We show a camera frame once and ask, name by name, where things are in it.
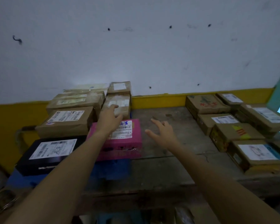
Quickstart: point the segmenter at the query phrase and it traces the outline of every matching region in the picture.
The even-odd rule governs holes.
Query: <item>pink box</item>
[[[96,131],[93,123],[87,139]],[[104,143],[96,161],[111,159],[135,159],[141,157],[142,138],[138,119],[122,121],[119,128]]]

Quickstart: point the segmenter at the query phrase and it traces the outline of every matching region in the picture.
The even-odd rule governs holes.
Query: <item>black box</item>
[[[36,140],[15,168],[23,176],[48,174],[85,140],[86,135]]]

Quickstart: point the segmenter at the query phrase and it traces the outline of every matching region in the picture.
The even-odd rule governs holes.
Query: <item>person's right arm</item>
[[[280,214],[235,180],[221,175],[204,159],[186,150],[168,122],[151,120],[160,135],[146,134],[182,163],[222,224],[280,224]]]

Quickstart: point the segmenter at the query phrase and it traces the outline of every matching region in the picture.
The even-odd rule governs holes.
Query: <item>wooden table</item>
[[[126,179],[90,179],[81,196],[76,215],[93,211],[151,209],[203,201],[201,193],[181,163],[170,152],[159,148],[144,133],[145,129],[158,132],[157,127],[151,123],[151,118],[168,121],[187,149],[217,166],[222,174],[237,180],[257,196],[280,195],[280,173],[244,175],[229,156],[219,152],[211,139],[204,135],[187,108],[139,109],[133,110],[132,117],[140,119],[141,123],[142,158],[131,161],[131,175]]]

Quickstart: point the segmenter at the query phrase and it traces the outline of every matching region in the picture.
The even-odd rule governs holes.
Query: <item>person's left arm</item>
[[[114,116],[116,107],[101,112],[96,132],[41,181],[5,224],[71,222],[100,149],[122,120]]]

